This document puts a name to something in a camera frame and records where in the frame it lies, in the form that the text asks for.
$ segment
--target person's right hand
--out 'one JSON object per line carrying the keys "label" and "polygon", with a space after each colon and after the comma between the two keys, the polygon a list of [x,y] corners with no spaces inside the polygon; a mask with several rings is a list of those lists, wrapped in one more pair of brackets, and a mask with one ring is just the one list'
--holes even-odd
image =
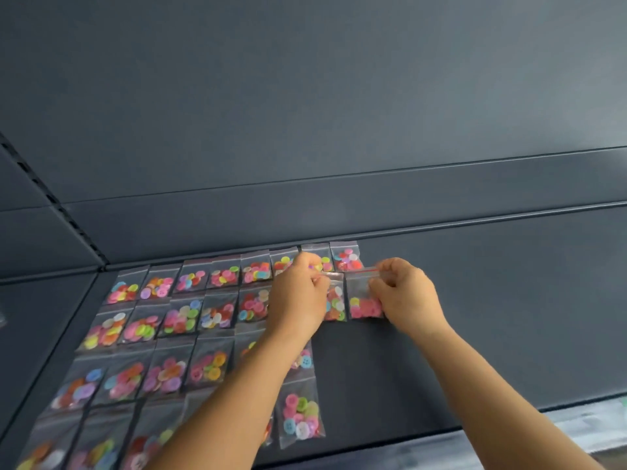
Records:
{"label": "person's right hand", "polygon": [[376,267],[381,278],[371,279],[370,289],[396,328],[418,341],[450,329],[435,286],[422,270],[399,258]]}

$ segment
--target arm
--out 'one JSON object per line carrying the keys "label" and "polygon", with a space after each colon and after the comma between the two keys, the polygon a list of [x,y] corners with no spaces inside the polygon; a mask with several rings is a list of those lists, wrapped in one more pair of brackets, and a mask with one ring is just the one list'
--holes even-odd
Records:
{"label": "arm", "polygon": [[266,332],[239,367],[147,466],[148,470],[249,469],[262,442],[283,379],[326,312],[329,279],[301,253],[275,278]]}
{"label": "arm", "polygon": [[378,268],[373,295],[426,357],[486,470],[601,469],[455,333],[422,270],[398,258]]}

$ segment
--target forearm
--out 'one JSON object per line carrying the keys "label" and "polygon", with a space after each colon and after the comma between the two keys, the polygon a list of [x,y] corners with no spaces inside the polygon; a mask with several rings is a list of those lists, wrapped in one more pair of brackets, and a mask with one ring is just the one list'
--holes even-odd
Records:
{"label": "forearm", "polygon": [[601,468],[452,329],[412,338],[486,470]]}
{"label": "forearm", "polygon": [[264,334],[149,470],[249,469],[281,383],[303,346],[294,337]]}

